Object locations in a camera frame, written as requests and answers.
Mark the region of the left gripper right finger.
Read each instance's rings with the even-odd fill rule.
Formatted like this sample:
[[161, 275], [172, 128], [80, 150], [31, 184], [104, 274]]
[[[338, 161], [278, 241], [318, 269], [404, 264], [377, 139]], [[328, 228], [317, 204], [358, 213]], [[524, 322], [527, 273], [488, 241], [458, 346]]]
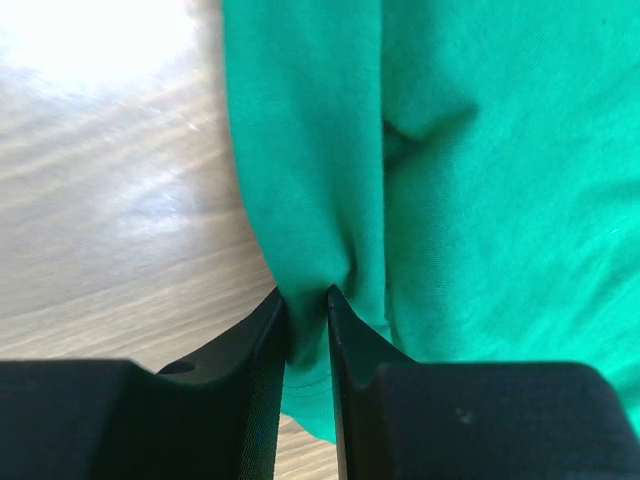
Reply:
[[389, 369], [413, 361], [367, 325], [335, 285], [327, 307], [339, 477], [397, 479]]

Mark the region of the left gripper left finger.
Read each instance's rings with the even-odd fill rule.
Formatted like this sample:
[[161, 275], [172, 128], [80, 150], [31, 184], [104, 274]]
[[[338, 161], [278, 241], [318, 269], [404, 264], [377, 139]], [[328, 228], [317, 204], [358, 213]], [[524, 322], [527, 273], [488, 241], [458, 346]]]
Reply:
[[286, 346], [287, 309], [272, 290], [245, 319], [159, 371], [190, 395], [171, 451], [178, 478], [273, 478]]

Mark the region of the green t shirt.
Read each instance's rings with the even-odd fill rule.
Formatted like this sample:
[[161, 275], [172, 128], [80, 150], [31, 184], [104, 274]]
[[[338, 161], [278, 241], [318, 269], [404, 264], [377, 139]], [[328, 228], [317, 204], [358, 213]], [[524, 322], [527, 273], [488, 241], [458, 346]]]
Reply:
[[639, 5], [226, 1], [282, 410], [335, 424], [326, 293], [421, 362], [578, 361], [639, 419]]

